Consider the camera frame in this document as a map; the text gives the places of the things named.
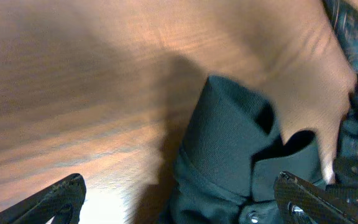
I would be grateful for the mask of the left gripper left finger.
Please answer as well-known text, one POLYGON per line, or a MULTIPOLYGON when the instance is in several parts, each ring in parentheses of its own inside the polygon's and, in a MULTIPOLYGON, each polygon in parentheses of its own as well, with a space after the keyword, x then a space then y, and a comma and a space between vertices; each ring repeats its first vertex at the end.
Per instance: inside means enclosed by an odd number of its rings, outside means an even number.
POLYGON ((82 175, 70 174, 25 200, 0 212, 0 223, 78 224, 85 202, 86 185, 82 175))

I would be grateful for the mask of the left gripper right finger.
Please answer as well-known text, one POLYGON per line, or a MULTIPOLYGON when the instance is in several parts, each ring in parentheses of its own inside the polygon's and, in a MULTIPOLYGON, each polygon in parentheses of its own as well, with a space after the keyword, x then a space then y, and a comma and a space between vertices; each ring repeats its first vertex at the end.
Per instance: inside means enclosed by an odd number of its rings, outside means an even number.
POLYGON ((347 185, 331 184, 323 190, 290 172, 281 172, 274 196, 285 223, 358 223, 358 172, 343 173, 347 185))

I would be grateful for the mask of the plain black t-shirt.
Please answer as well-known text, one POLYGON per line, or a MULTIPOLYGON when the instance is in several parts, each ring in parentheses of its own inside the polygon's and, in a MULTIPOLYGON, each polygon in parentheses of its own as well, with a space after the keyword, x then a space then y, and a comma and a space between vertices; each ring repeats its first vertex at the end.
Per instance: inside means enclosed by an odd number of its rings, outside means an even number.
POLYGON ((175 161, 160 223, 281 223, 274 183, 281 171, 324 187, 314 132, 283 142, 262 95, 208 77, 175 161))

